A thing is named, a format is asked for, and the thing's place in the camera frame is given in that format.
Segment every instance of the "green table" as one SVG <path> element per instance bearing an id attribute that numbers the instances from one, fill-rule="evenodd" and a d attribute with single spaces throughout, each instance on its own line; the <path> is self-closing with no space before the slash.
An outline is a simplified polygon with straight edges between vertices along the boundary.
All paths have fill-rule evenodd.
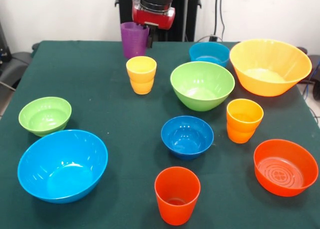
<path id="1" fill-rule="evenodd" d="M 147 51 L 158 62 L 155 83 L 151 93 L 139 96 L 131 89 L 120 42 L 42 42 L 0 121 L 0 228 L 173 228 L 162 221 L 154 193 L 157 174 L 170 166 L 191 169 L 201 182 L 193 215 L 180 228 L 319 228 L 318 181 L 302 194 L 284 198 L 263 189 L 254 174 L 254 150 L 272 138 L 302 145 L 319 162 L 320 131 L 298 89 L 260 97 L 236 79 L 234 91 L 220 106 L 191 111 L 175 96 L 169 80 L 175 67 L 189 61 L 190 46 L 155 42 Z M 235 74 L 232 66 L 228 69 Z M 75 203 L 40 201 L 18 182 L 19 159 L 38 139 L 19 125 L 18 114 L 28 102 L 46 96 L 65 98 L 72 105 L 67 129 L 90 131 L 108 148 L 100 183 Z M 243 145 L 232 143 L 226 132 L 226 105 L 235 98 L 252 99 L 265 112 Z M 215 133 L 213 146 L 193 161 L 176 159 L 161 140 L 163 124 L 179 115 L 202 118 Z"/>

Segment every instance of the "orange cup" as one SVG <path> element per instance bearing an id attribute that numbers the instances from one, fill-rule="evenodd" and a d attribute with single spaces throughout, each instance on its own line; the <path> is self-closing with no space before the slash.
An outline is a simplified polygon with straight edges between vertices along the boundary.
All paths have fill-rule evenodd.
<path id="1" fill-rule="evenodd" d="M 162 219 L 170 225 L 179 226 L 191 217 L 201 185 L 191 170 L 173 166 L 159 173 L 154 189 Z"/>
<path id="2" fill-rule="evenodd" d="M 264 110 L 253 100 L 232 100 L 226 107 L 226 130 L 229 139 L 238 144 L 246 143 L 263 117 Z"/>
<path id="3" fill-rule="evenodd" d="M 140 95 L 148 94 L 154 85 L 157 63 L 148 56 L 136 56 L 126 63 L 132 89 Z"/>

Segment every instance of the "blue bowl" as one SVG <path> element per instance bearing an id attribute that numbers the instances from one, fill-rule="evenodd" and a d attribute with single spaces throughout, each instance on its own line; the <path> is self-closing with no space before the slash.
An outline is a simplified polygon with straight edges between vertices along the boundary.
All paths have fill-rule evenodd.
<path id="1" fill-rule="evenodd" d="M 190 47 L 189 55 L 192 62 L 201 61 L 215 63 L 226 67 L 229 61 L 230 50 L 217 42 L 199 42 Z"/>
<path id="2" fill-rule="evenodd" d="M 170 151 L 182 160 L 192 160 L 214 142 L 214 131 L 204 120 L 194 116 L 177 116 L 162 127 L 161 138 Z"/>
<path id="3" fill-rule="evenodd" d="M 21 157 L 17 173 L 29 194 L 63 204 L 91 192 L 107 163 L 107 148 L 97 136 L 83 130 L 62 130 L 32 144 Z"/>

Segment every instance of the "large yellow bowl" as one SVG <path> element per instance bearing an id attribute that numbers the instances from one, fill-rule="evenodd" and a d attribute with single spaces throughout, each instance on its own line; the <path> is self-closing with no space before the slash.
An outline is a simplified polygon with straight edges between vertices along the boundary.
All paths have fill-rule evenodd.
<path id="1" fill-rule="evenodd" d="M 265 97 L 285 93 L 307 77 L 310 59 L 297 47 L 271 39 L 251 39 L 236 44 L 230 61 L 241 85 Z"/>

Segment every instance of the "plastic bowl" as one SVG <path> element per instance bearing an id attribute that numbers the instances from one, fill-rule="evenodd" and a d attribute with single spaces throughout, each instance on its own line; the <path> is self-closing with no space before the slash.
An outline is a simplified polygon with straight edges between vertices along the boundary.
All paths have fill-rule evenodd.
<path id="1" fill-rule="evenodd" d="M 217 42 L 199 42 L 190 47 L 189 55 L 192 62 L 215 63 L 226 67 L 229 61 L 230 50 Z"/>
<path id="2" fill-rule="evenodd" d="M 19 123 L 27 131 L 43 137 L 65 129 L 71 105 L 60 97 L 43 97 L 28 103 L 19 113 Z"/>
<path id="3" fill-rule="evenodd" d="M 293 197 L 310 187 L 318 177 L 318 165 L 302 146 L 281 139 L 262 142 L 254 151 L 254 172 L 269 192 Z"/>
<path id="4" fill-rule="evenodd" d="M 199 112 L 221 104 L 235 87 L 235 79 L 227 69 L 204 61 L 178 66 L 171 73 L 170 81 L 181 102 Z"/>
<path id="5" fill-rule="evenodd" d="M 241 85 L 265 97 L 285 93 L 307 77 L 312 69 L 308 56 L 297 47 L 270 39 L 252 39 L 236 44 L 230 60 Z"/>
<path id="6" fill-rule="evenodd" d="M 23 154 L 18 180 L 32 196 L 63 204 L 86 196 L 97 185 L 108 162 L 105 144 L 83 130 L 47 135 Z"/>
<path id="7" fill-rule="evenodd" d="M 161 138 L 177 158 L 192 160 L 212 145 L 214 131 L 204 120 L 183 115 L 174 117 L 163 125 Z"/>

